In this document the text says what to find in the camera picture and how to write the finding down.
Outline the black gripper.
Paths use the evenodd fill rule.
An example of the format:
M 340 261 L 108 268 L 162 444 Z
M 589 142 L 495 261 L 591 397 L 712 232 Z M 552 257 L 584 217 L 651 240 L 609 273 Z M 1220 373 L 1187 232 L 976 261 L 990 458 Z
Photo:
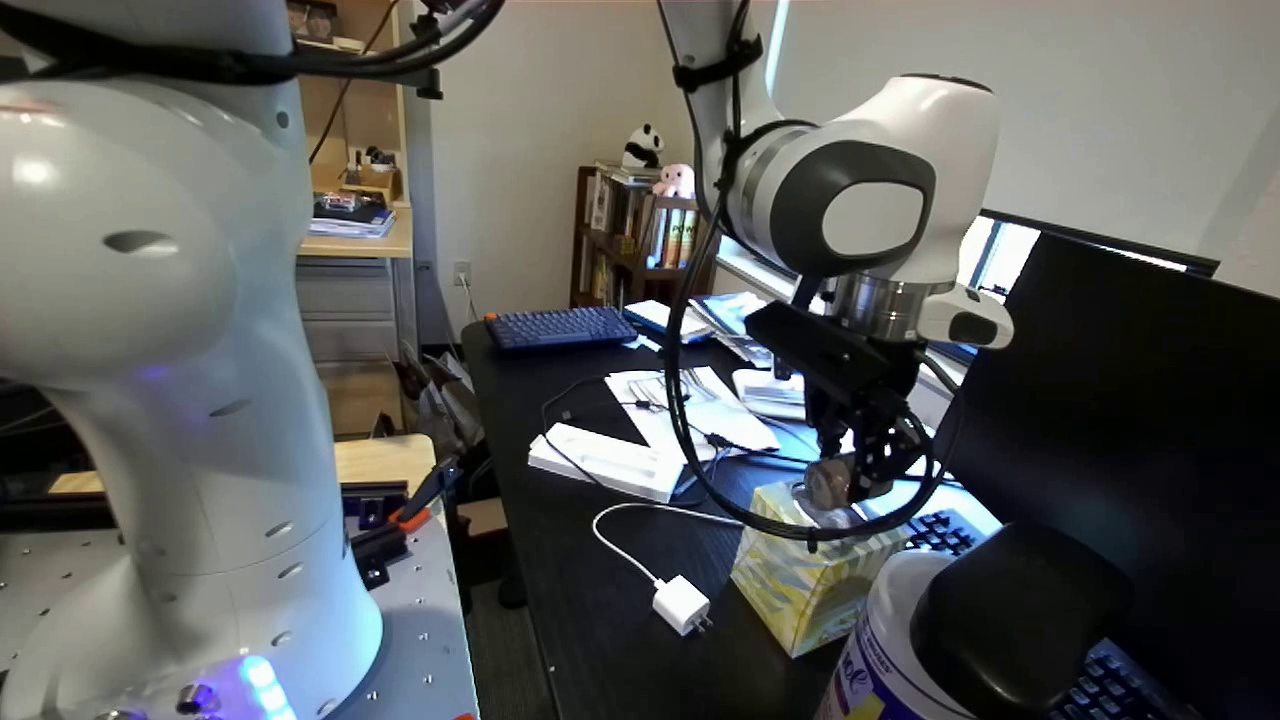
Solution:
M 816 460 L 841 458 L 841 442 L 852 442 L 854 500 L 883 496 L 923 458 L 926 438 L 907 410 L 920 365 L 917 344 L 879 344 L 785 300 L 751 312 L 748 338 L 802 375 Z

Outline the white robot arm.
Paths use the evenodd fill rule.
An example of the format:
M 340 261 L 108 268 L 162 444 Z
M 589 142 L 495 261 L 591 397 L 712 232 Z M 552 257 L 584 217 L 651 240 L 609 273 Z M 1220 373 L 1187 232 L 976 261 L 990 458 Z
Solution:
M 883 276 L 917 341 L 1006 344 L 958 287 L 996 95 L 899 73 L 852 113 L 781 115 L 773 0 L 656 0 L 712 154 L 707 200 L 802 276 Z M 383 647 L 296 300 L 311 221 L 285 0 L 2 0 L 0 375 L 87 448 L 116 565 L 27 629 L 2 720 L 331 720 Z

